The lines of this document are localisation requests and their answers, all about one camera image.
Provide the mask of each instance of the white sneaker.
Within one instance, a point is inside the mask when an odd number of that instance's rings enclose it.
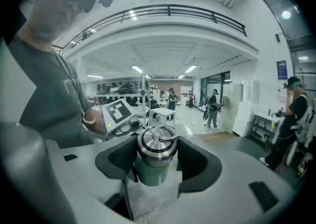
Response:
[[[264,163],[265,165],[269,165],[268,163],[266,163],[266,159],[264,157],[260,157],[259,158],[260,162]]]

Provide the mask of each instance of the black railing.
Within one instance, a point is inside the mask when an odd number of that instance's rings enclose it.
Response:
[[[80,34],[76,35],[71,41],[69,41],[64,47],[59,47],[53,45],[53,48],[60,55],[66,53],[69,49],[78,45],[81,41],[89,38],[97,31],[100,31],[103,28],[106,28],[114,23],[122,23],[126,20],[132,20],[133,15],[136,18],[141,16],[156,16],[156,15],[165,15],[165,16],[191,16],[194,18],[203,18],[214,22],[216,24],[222,24],[241,32],[247,36],[245,31],[245,26],[234,19],[227,17],[223,14],[204,9],[201,7],[189,6],[189,5],[179,5],[179,4],[158,4],[158,5],[145,5],[139,6],[132,9],[127,9],[115,14],[112,14],[104,19],[99,20],[98,22],[92,24],[90,27],[83,30]]]

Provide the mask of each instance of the white box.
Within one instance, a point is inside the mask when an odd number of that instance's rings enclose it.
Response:
[[[247,101],[240,101],[238,104],[237,117],[246,121],[252,121],[254,114],[256,113],[256,109],[256,104]]]
[[[251,125],[252,121],[247,121],[242,118],[236,117],[234,121],[233,132],[235,132],[239,136],[245,137],[249,135]]]
[[[259,81],[257,80],[244,80],[242,81],[242,101],[251,103],[259,102]]]

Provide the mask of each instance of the person in red shirt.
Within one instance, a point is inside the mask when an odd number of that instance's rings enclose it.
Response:
[[[193,92],[189,91],[189,108],[193,106]]]

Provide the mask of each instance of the blue poster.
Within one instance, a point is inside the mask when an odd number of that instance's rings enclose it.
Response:
[[[277,78],[278,80],[287,80],[287,68],[286,68],[286,61],[277,61],[276,62],[277,68]]]

